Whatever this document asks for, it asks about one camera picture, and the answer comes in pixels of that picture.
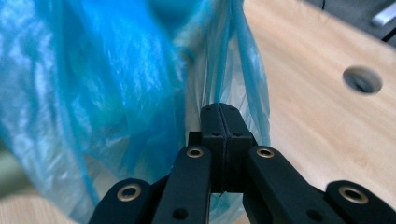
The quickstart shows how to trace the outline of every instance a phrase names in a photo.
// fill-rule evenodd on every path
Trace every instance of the wooden table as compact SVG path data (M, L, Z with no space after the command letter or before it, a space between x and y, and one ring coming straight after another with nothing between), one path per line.
M351 180L396 208L396 50L302 1L246 0L245 11L268 76L272 146L313 186ZM346 85L353 65L378 73L379 93ZM25 205L2 203L0 222L50 216Z

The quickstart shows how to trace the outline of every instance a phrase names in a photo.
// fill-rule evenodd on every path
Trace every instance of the clear plastic bag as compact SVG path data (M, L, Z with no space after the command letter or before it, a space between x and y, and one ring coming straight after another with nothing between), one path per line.
M0 137L40 194L87 222L119 180L168 174L215 102L238 107L269 145L266 77L242 4L0 2ZM211 220L229 223L238 200L213 196Z

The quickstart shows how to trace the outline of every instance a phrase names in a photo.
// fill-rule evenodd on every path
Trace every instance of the plastic bag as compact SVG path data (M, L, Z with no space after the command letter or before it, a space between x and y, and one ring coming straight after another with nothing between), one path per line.
M269 145L242 1L0 2L0 137L40 192L87 222L119 180L168 174L202 106L239 108ZM212 221L240 214L212 196Z

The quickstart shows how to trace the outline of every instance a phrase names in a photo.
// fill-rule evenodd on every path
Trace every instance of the round hole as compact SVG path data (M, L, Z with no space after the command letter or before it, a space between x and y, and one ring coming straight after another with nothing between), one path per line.
M306 214L308 215L309 218L311 218L312 220L316 221L316 222L321 222L323 221L323 216L320 214L320 212L316 211L316 210L308 210L306 211Z
M275 156L273 151L271 151L270 149L266 149L266 148L257 149L257 154L264 158L272 158Z
M366 67L349 67L344 72L343 78L349 88L360 93L377 93L382 88L380 76Z
M187 218L188 215L189 215L189 213L188 213L187 210L184 209L184 208L178 208L178 209L176 209L176 210L173 212L173 214L172 214L172 216L173 216L175 219L177 219L177 220L184 220L184 219Z
M369 202L367 196L357 189L343 186L338 191L345 199L352 203L365 204Z
M117 192L117 198L122 202L130 202L139 197L142 189L137 184L129 184Z
M204 155L204 152L199 148L191 148L187 150L187 155L191 158L199 158Z

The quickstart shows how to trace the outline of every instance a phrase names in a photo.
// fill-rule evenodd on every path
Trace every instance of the gray floor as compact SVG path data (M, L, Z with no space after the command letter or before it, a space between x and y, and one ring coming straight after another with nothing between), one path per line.
M384 39L394 33L396 19L383 27L371 23L372 18L381 10L391 5L395 0L305 0L333 14L335 17L363 30L378 39ZM396 36L388 38L388 43L396 48Z

